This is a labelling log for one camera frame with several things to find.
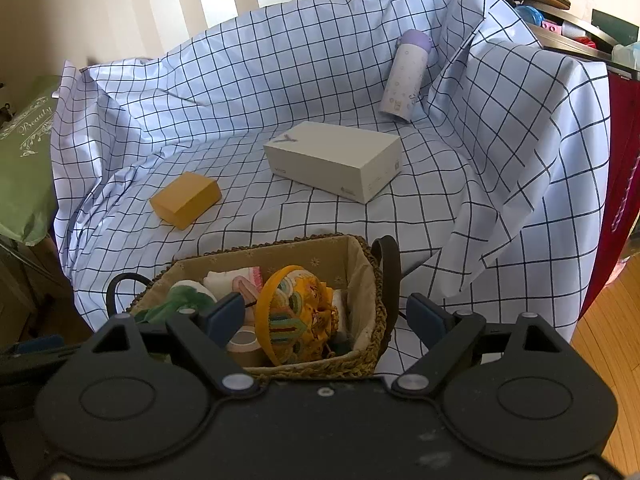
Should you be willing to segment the beige tape roll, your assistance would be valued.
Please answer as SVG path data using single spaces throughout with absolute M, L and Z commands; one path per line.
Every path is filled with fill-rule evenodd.
M 262 367 L 267 357 L 259 344 L 253 326 L 242 326 L 226 345 L 231 359 L 244 368 Z

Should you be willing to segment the green cloth bundle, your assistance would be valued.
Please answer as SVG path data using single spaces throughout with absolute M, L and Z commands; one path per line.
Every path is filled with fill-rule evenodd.
M 134 315 L 134 319 L 137 323 L 163 323 L 171 315 L 183 309 L 201 312 L 201 310 L 213 307 L 216 302 L 216 297 L 200 282 L 182 280 L 171 286 L 161 304 L 148 310 L 139 311 Z

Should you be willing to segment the orange patterned headband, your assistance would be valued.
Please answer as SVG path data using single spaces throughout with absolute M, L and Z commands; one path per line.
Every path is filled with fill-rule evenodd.
M 300 316 L 305 298 L 296 283 L 308 272 L 301 266 L 285 266 L 265 282 L 255 304 L 255 334 L 274 366 L 288 360 L 294 344 L 306 333 L 308 325 Z

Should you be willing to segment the white pink towel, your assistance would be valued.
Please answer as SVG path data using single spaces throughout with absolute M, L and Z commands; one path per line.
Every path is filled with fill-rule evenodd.
M 258 266 L 224 272 L 209 271 L 203 285 L 217 299 L 238 292 L 250 304 L 262 291 L 262 272 Z

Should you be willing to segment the orange drawstring pouch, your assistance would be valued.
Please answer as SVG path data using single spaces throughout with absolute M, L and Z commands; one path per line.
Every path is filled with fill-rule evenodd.
M 297 281 L 296 289 L 305 298 L 305 310 L 300 318 L 308 328 L 294 344 L 288 360 L 280 366 L 320 360 L 329 340 L 340 328 L 340 312 L 333 304 L 333 289 L 307 272 Z

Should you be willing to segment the woven lined basket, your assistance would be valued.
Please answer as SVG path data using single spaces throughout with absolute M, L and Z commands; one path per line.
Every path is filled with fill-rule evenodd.
M 170 300 L 199 294 L 241 299 L 245 318 L 227 351 L 254 376 L 357 378 L 374 373 L 399 312 L 400 255 L 385 235 L 373 243 L 323 234 L 176 260 L 155 278 L 122 273 L 106 291 L 116 313 L 120 282 L 143 285 L 129 311 L 160 324 Z

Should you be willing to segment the yellow cardboard box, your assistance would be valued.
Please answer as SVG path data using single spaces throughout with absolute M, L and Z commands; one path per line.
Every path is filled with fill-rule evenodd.
M 178 230 L 185 230 L 221 200 L 216 180 L 185 172 L 150 199 L 154 212 Z

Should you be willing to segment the long white box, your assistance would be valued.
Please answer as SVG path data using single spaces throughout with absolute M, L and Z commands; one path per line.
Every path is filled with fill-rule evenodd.
M 264 144 L 279 177 L 365 204 L 400 173 L 396 134 L 301 122 Z

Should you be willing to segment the blue checkered sheet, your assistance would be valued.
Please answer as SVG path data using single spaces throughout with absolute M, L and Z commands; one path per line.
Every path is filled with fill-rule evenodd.
M 400 37 L 431 37 L 410 122 L 378 108 Z M 360 205 L 275 176 L 264 144 L 300 122 L 400 137 L 398 176 Z M 604 211 L 608 72 L 544 50 L 503 0 L 294 0 L 160 58 L 66 64 L 51 132 L 54 230 L 74 303 L 171 261 L 320 233 L 399 245 L 404 295 L 570 338 Z M 221 200 L 185 230 L 150 199 L 185 172 Z

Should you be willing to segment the white purple water bottle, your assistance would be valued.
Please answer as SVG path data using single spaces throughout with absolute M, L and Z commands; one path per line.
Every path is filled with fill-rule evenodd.
M 409 29 L 402 34 L 378 107 L 382 113 L 410 122 L 432 49 L 425 32 Z

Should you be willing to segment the cluttered side shelf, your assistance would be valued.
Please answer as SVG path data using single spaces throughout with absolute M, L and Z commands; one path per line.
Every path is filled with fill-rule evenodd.
M 506 0 L 543 46 L 639 78 L 639 5 L 630 0 Z

